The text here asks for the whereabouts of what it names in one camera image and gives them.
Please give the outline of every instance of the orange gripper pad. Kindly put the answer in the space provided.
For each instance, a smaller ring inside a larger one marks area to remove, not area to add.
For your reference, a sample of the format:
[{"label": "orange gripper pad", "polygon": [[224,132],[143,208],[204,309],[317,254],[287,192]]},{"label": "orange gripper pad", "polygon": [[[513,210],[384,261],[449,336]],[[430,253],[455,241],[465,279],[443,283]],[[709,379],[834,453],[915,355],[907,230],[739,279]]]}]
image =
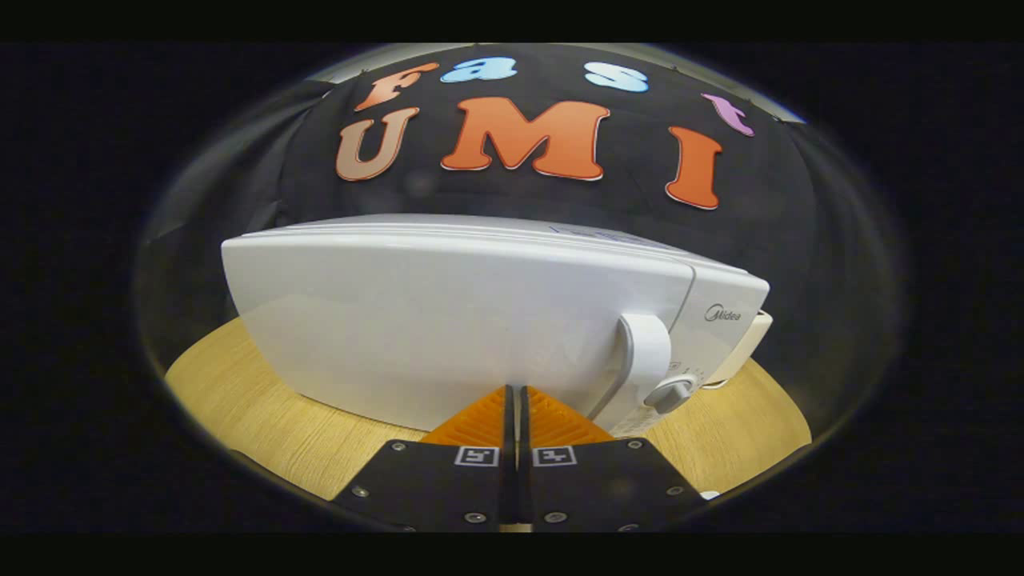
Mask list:
[{"label": "orange gripper pad", "polygon": [[529,394],[529,446],[574,446],[615,440],[575,410],[543,392],[526,386]]},{"label": "orange gripper pad", "polygon": [[505,386],[502,386],[449,418],[420,442],[501,448],[504,413]]}]

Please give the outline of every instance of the blue letter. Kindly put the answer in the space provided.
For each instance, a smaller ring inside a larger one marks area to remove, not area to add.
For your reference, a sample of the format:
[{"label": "blue letter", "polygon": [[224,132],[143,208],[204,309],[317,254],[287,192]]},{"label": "blue letter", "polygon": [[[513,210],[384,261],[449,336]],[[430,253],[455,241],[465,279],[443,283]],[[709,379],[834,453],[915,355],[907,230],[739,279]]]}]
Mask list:
[{"label": "blue letter", "polygon": [[464,61],[456,65],[455,70],[441,76],[441,82],[454,83],[467,80],[501,80],[515,76],[512,70],[515,60],[512,58],[494,57]]},{"label": "blue letter", "polygon": [[584,68],[592,73],[584,78],[598,86],[610,86],[627,92],[647,91],[647,77],[635,70],[600,61],[587,63]]}]

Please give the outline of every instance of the pink letter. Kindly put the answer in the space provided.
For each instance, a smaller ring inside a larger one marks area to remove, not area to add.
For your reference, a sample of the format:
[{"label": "pink letter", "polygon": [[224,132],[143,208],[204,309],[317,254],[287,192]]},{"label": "pink letter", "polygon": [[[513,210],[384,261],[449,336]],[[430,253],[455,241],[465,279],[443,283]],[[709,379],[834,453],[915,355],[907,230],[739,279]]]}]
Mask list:
[{"label": "pink letter", "polygon": [[712,104],[715,105],[715,111],[718,112],[718,115],[722,118],[722,120],[725,120],[725,123],[728,124],[733,130],[739,132],[744,136],[754,135],[754,129],[751,128],[750,126],[744,126],[743,123],[739,121],[740,116],[746,118],[746,115],[743,114],[742,111],[734,108],[731,104],[729,104],[729,100],[718,96],[713,96],[711,94],[700,94],[700,95],[708,98],[709,100],[712,101]]}]

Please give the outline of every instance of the orange letter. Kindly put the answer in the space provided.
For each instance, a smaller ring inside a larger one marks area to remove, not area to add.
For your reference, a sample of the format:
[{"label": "orange letter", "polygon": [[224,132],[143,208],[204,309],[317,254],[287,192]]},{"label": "orange letter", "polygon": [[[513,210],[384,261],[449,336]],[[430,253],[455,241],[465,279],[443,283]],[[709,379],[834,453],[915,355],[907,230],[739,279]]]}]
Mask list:
[{"label": "orange letter", "polygon": [[421,72],[430,72],[435,68],[437,68],[437,63],[432,61],[381,78],[377,82],[374,82],[374,89],[370,91],[370,95],[367,96],[367,99],[362,100],[362,104],[355,107],[355,112],[398,97],[398,92],[394,91],[395,88],[408,88],[412,86],[420,79]]},{"label": "orange letter", "polygon": [[449,170],[482,170],[490,165],[483,143],[490,136],[502,164],[514,170],[548,140],[544,156],[534,161],[534,169],[547,176],[597,180],[604,171],[594,161],[597,127],[611,115],[593,104],[562,101],[526,120],[508,98],[470,98],[459,102],[466,111],[462,133],[455,151],[441,160]]},{"label": "orange letter", "polygon": [[679,140],[679,170],[676,179],[665,187],[669,197],[690,206],[714,210],[718,197],[712,191],[715,179],[715,155],[722,152],[722,145],[708,136],[672,126],[669,128]]},{"label": "orange letter", "polygon": [[346,126],[341,131],[341,143],[338,145],[338,159],[335,169],[338,175],[348,181],[369,180],[387,170],[401,147],[401,135],[406,131],[409,119],[420,113],[418,108],[403,108],[388,114],[381,119],[386,126],[381,149],[377,156],[369,162],[359,162],[359,148],[362,146],[362,135],[367,128],[373,126],[373,120],[361,120]]}]

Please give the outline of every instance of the black fabric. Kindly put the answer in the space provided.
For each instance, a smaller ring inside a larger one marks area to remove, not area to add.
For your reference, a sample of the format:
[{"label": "black fabric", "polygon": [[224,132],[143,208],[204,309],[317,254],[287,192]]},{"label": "black fabric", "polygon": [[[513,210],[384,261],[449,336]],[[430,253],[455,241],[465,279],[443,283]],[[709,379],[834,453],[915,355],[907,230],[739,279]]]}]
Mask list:
[{"label": "black fabric", "polygon": [[[515,76],[442,83],[455,65],[486,56],[516,60]],[[372,83],[436,61],[398,97],[355,113]],[[649,89],[634,93],[590,83],[588,61],[635,69]],[[729,99],[755,130],[744,136],[716,113],[709,93]],[[598,181],[546,176],[531,163],[494,162],[450,171],[465,119],[459,101],[511,99],[528,120],[554,104],[608,108],[601,121]],[[474,46],[367,72],[338,85],[306,82],[234,122],[168,192],[141,254],[143,332],[166,368],[191,343],[234,316],[220,243],[245,232],[380,212],[456,213],[532,218],[621,230],[750,271],[771,284],[765,310],[775,320],[755,358],[786,388],[818,436],[866,398],[874,368],[897,351],[886,313],[898,299],[894,253],[878,245],[881,211],[864,205],[866,182],[827,148],[813,127],[790,125],[699,80],[642,60],[569,46]],[[373,119],[361,158],[376,154],[380,119],[418,107],[384,173],[345,181],[335,173],[339,131]],[[720,142],[715,193],[720,206],[697,209],[669,198],[681,126]],[[882,303],[872,302],[881,294]]]}]

